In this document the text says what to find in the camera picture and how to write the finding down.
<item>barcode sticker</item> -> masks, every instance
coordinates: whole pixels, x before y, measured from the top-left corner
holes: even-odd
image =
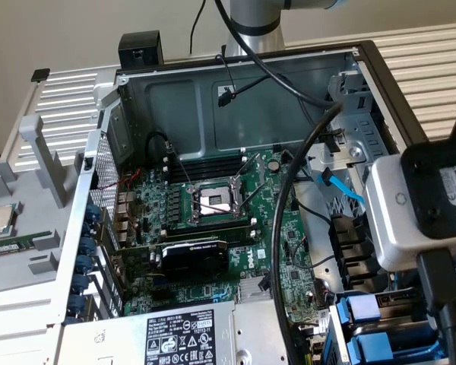
[[[448,194],[448,200],[451,204],[456,205],[456,167],[445,167],[440,169],[442,183],[446,194]]]
[[[319,333],[325,333],[329,326],[329,310],[323,309],[318,313]]]

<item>green motherboard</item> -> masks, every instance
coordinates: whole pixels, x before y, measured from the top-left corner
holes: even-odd
[[[135,206],[133,202],[129,203],[131,211],[127,214],[133,224],[143,227],[142,230],[137,228],[127,232],[123,248],[118,252],[125,263],[128,281],[126,316],[188,303],[243,301],[243,293],[240,295],[243,282],[248,279],[261,281],[268,273],[274,209],[287,166],[281,161],[281,153],[272,150],[251,151],[244,158],[248,163],[240,174],[242,196],[247,198],[257,188],[258,191],[240,209],[238,217],[230,218],[230,224],[222,227],[217,224],[223,223],[228,214],[213,214],[193,224],[191,184],[166,183],[162,168],[144,171],[128,187],[130,192],[135,192],[136,203]],[[227,179],[221,177],[191,183],[217,189],[225,186]],[[288,200],[281,232],[281,242],[286,247],[281,250],[280,258],[284,300],[291,320],[308,321],[317,318],[318,313],[315,303],[308,300],[308,295],[315,292],[314,274],[312,270],[296,268],[292,263],[290,253],[306,234],[299,209],[294,209]],[[200,226],[204,226],[202,232],[189,230]],[[165,278],[161,270],[152,269],[152,252],[160,255],[162,248],[173,242],[209,239],[228,243],[229,268],[216,279],[173,281]],[[303,248],[298,250],[295,260],[310,265],[309,254]]]

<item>green circuit board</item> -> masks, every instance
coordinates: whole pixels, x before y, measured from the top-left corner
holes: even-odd
[[[127,236],[125,248],[119,253],[125,262],[126,276],[129,282],[128,297],[125,303],[125,315],[148,313],[151,310],[170,308],[184,303],[212,303],[213,301],[240,301],[240,282],[245,279],[260,280],[270,269],[271,229],[277,194],[287,167],[280,161],[280,153],[272,150],[251,151],[246,154],[249,159],[254,154],[259,156],[242,174],[244,197],[254,192],[261,183],[264,185],[254,198],[244,207],[237,221],[240,227],[208,230],[203,233],[176,235],[176,230],[191,227],[191,199],[188,192],[189,183],[165,184],[161,169],[144,172],[136,185],[138,201],[135,219],[140,222],[148,220],[148,231]],[[277,161],[280,170],[269,171],[268,163]],[[222,186],[226,178],[211,179],[209,188]],[[192,182],[193,185],[207,182]],[[287,242],[291,250],[306,235],[299,209],[291,210],[290,199],[283,213],[281,242]],[[256,218],[257,224],[251,226],[247,218]],[[201,224],[220,223],[226,216],[214,215],[210,221]],[[162,237],[163,227],[169,230],[168,237]],[[182,240],[213,239],[230,243],[229,270],[221,274],[215,281],[169,281],[149,269],[148,256],[151,250],[160,252],[162,247],[171,242]],[[293,321],[310,320],[317,317],[318,309],[307,299],[309,291],[314,292],[314,279],[311,270],[302,270],[292,265],[290,257],[281,250],[280,275],[284,292],[287,313]],[[310,265],[309,254],[300,249],[296,260],[303,265]]]

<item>chip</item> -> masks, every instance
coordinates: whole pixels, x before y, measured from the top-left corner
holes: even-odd
[[[298,271],[291,271],[290,272],[290,279],[291,280],[299,280],[299,272]]]

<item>black ram slot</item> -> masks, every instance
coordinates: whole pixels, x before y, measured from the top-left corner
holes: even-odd
[[[205,226],[179,228],[178,230],[167,229],[167,236],[182,236],[184,234],[210,232],[212,230],[225,230],[228,228],[250,227],[250,221],[234,221],[219,224],[207,224]]]
[[[184,168],[191,180],[214,179],[217,177],[233,176],[242,167],[240,156],[220,157],[212,160],[184,163]],[[170,172],[171,183],[185,183],[184,171],[179,163],[173,164]]]

